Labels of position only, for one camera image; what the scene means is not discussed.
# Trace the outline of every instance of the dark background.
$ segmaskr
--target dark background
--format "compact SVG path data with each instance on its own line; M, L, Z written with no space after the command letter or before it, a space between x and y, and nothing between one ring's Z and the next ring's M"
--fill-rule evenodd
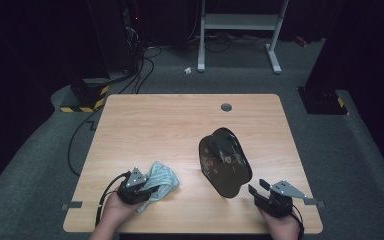
M96 60L100 56L99 39L91 24L87 1L73 2L78 4L77 11L68 15L79 24L79 32L71 32L71 40L67 38L65 41L77 51L70 57L80 62L91 56ZM315 69L324 69L325 74L312 79L315 82L313 87L348 90L384 156L384 1L343 3L343 0L291 0L280 39L293 41L300 36L309 43L328 39L315 65ZM150 23L144 17L141 24L147 35L154 38L164 36L162 41L185 44L195 21L194 0L149 0L148 6L152 6L155 12L150 12L143 4L142 12L138 13L149 19L152 15L158 16L160 24L173 27L169 33L147 33L146 24ZM245 13L273 12L278 7L273 1L257 0L249 0L249 6L239 0L208 0L207 6L208 11ZM61 71L58 56L50 47L47 17L50 9L45 0L0 1L0 173L24 141L53 113L51 95L69 84ZM161 18L165 14L156 15L157 12L171 12L173 15L167 21ZM172 21L173 17L184 21ZM69 25L61 25L61 31L64 32L65 26ZM79 51L79 46L84 46L86 51ZM86 62L89 65L74 67L82 72L82 78L105 77L101 61Z

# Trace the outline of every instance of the person's right hand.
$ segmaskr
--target person's right hand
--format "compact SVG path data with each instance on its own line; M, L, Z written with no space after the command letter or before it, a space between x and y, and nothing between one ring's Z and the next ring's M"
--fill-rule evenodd
M299 234L298 222L290 215L283 218L270 216L264 210L258 208L266 221L270 235L274 240L296 240Z

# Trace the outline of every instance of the black and yellow hazard tape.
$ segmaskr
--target black and yellow hazard tape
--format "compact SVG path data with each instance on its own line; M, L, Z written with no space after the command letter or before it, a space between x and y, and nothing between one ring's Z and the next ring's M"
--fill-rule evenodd
M109 86L105 86L100 90L100 93L94 104L90 106L81 106L81 104L67 104L61 105L60 109L62 112L94 112L98 110L104 104L105 95L107 94Z

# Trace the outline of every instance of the wooden table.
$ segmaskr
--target wooden table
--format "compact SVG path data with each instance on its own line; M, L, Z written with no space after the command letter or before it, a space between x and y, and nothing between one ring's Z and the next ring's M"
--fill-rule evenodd
M231 111L223 111L228 103ZM148 205L118 230L126 233L268 233L247 185L233 199L221 197L200 169L198 144L220 127L239 139L260 194L263 178L285 179L312 197L280 99L273 94L112 95L105 104L64 229L92 232L100 196L118 175L133 167L144 174L155 161L170 167L179 187ZM319 233L315 206L294 199L306 233Z

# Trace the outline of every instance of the black glossy object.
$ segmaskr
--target black glossy object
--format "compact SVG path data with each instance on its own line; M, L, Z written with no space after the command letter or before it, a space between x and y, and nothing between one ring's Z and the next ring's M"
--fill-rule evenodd
M202 173L223 197L236 197L252 178L241 145L227 128L219 128L199 142L199 158Z

